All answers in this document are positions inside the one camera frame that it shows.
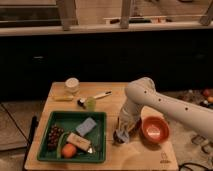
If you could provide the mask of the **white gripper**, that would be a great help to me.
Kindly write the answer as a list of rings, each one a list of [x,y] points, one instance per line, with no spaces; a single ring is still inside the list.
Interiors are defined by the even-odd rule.
[[[130,132],[139,122],[141,117],[142,106],[127,99],[119,113],[119,131]]]

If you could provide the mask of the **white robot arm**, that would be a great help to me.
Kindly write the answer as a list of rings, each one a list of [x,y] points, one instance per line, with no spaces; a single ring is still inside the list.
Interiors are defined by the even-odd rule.
[[[119,113],[115,133],[124,142],[129,141],[128,129],[140,119],[144,106],[151,107],[185,124],[199,135],[213,142],[213,110],[160,94],[151,78],[143,77],[125,87],[126,101]]]

